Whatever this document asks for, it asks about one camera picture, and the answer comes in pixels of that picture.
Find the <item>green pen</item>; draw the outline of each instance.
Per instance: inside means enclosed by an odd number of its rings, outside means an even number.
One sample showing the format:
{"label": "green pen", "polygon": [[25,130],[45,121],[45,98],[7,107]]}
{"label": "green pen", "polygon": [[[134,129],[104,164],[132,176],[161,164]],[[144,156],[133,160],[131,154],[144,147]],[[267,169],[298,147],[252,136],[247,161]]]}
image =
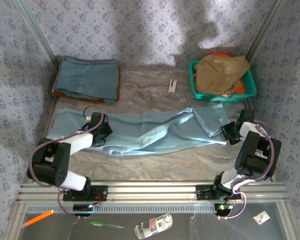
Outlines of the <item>green pen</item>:
{"label": "green pen", "polygon": [[90,222],[91,225],[93,226],[98,226],[98,227],[110,227],[110,228],[114,228],[114,229],[124,229],[124,226],[118,226],[118,225],[112,225],[112,224],[106,224],[102,221],[91,221]]}

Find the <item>light blue cloth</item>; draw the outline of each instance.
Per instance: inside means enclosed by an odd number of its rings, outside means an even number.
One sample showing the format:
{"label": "light blue cloth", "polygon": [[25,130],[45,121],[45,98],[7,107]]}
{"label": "light blue cloth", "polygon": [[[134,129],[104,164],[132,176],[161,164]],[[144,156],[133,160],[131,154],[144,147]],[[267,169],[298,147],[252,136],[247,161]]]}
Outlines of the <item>light blue cloth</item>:
{"label": "light blue cloth", "polygon": [[[226,144],[220,127],[229,119],[222,104],[181,111],[108,113],[113,133],[105,145],[90,147],[113,156],[166,154],[208,144]],[[81,111],[62,108],[47,138],[68,136],[85,124]]]}
{"label": "light blue cloth", "polygon": [[70,97],[113,103],[118,85],[118,61],[88,62],[68,57],[60,65],[53,88]]}

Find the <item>pen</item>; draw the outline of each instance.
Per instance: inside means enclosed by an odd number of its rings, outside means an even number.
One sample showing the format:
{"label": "pen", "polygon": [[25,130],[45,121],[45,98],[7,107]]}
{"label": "pen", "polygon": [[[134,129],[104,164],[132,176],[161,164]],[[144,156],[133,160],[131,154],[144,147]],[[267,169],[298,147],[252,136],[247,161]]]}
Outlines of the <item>pen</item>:
{"label": "pen", "polygon": [[45,213],[42,213],[41,215],[39,215],[39,216],[37,216],[37,217],[31,219],[30,221],[27,221],[26,223],[24,223],[24,224],[22,225],[22,228],[25,228],[25,227],[27,227],[27,226],[29,226],[29,225],[32,225],[32,224],[35,224],[35,223],[41,221],[42,219],[45,219],[46,217],[51,216],[52,214],[54,214],[54,212],[55,212],[55,211],[50,210],[50,211],[47,211],[47,212],[45,212]]}
{"label": "pen", "polygon": [[93,226],[98,226],[98,227],[110,227],[110,228],[115,228],[115,229],[124,229],[124,226],[118,226],[118,225],[112,225],[112,224],[106,224],[102,221],[91,221],[91,225]]}

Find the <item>patterned wallpaper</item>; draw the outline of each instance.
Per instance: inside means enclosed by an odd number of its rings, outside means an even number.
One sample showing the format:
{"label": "patterned wallpaper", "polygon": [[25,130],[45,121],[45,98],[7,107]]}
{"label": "patterned wallpaper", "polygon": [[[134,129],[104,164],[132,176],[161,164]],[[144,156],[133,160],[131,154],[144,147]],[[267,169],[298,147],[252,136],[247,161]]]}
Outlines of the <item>patterned wallpaper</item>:
{"label": "patterned wallpaper", "polygon": [[286,183],[300,225],[300,0],[288,1],[252,71],[253,104],[282,141],[276,176]]}
{"label": "patterned wallpaper", "polygon": [[187,70],[210,52],[245,55],[271,3],[28,0],[56,55],[117,59],[130,70]]}
{"label": "patterned wallpaper", "polygon": [[54,70],[13,0],[0,0],[0,239],[41,136]]}

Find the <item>marble surface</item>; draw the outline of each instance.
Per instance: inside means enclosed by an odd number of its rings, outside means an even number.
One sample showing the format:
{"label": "marble surface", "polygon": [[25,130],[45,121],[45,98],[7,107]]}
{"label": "marble surface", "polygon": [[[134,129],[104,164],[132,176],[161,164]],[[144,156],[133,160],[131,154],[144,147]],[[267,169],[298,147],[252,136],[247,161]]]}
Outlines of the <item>marble surface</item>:
{"label": "marble surface", "polygon": [[[173,95],[168,94],[170,79],[177,80]],[[88,112],[140,114],[182,110],[213,104],[196,101],[191,91],[187,71],[123,71],[120,100],[113,104],[96,104],[66,98],[57,100],[56,111],[72,108]],[[236,119],[244,108],[243,102],[224,103],[229,119]],[[69,169],[92,180],[213,180],[217,174],[231,169],[241,148],[212,144],[162,155],[110,156],[82,150],[70,157]]]}

